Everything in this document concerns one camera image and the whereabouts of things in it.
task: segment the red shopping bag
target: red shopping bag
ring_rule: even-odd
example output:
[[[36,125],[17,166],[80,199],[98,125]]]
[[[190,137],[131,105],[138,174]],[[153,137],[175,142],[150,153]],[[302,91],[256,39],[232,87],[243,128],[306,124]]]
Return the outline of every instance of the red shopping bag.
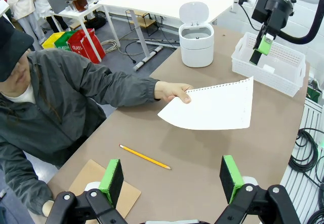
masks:
[[[94,29],[87,29],[91,37],[92,42],[94,43],[100,58],[105,56],[105,51],[103,50],[97,36],[95,35]],[[89,40],[87,39],[85,32],[83,30],[78,30],[71,38],[67,41],[70,45],[72,51],[79,53],[80,55],[89,58],[93,63],[99,63],[99,60],[93,51]]]

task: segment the hand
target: hand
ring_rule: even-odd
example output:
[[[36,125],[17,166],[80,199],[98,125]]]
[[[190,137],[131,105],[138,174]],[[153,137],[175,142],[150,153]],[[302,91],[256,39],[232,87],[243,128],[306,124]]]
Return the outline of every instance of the hand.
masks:
[[[189,103],[191,102],[191,99],[185,91],[191,89],[193,89],[193,87],[187,84],[177,84],[158,81],[155,84],[154,97],[155,99],[163,99],[169,102],[177,96],[184,103]]]
[[[52,210],[53,204],[54,204],[54,201],[49,200],[49,201],[46,201],[45,204],[43,205],[42,211],[43,211],[43,214],[45,217],[49,216],[49,214]]]

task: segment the person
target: person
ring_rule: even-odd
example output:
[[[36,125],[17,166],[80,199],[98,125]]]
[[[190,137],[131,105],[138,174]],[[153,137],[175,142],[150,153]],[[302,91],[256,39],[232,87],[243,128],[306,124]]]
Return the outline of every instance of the person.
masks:
[[[33,47],[35,50],[41,50],[46,37],[33,14],[35,11],[33,0],[5,0],[14,14],[15,20],[22,26],[24,31],[33,37]]]
[[[22,203],[47,216],[52,193],[23,151],[59,168],[106,119],[98,104],[189,103],[191,86],[112,73],[65,50],[28,52],[32,43],[0,18],[0,168]]]
[[[46,18],[53,32],[59,32],[55,25],[51,14],[49,13],[51,6],[47,0],[35,0],[36,12],[40,17]],[[60,23],[63,30],[68,30],[68,26],[61,16],[55,15],[54,18]]]

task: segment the white plastic basket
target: white plastic basket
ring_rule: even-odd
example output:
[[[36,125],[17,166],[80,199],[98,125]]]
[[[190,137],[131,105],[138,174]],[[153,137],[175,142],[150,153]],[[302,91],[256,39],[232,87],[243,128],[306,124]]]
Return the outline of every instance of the white plastic basket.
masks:
[[[268,56],[262,55],[258,66],[250,63],[257,36],[245,33],[232,54],[232,71],[293,97],[303,86],[306,72],[305,55],[272,43]]]

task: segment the brown envelope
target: brown envelope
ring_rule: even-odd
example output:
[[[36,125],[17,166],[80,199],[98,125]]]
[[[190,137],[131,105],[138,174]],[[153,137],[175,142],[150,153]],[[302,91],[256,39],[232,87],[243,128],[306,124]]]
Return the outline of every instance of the brown envelope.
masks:
[[[98,163],[93,160],[89,160],[73,181],[69,191],[74,193],[76,196],[82,194],[89,182],[100,182],[105,174],[105,171],[106,169],[100,166]],[[116,208],[123,218],[125,218],[130,212],[140,195],[141,191],[124,181]],[[93,224],[98,222],[96,220],[92,220],[88,221],[87,223]]]

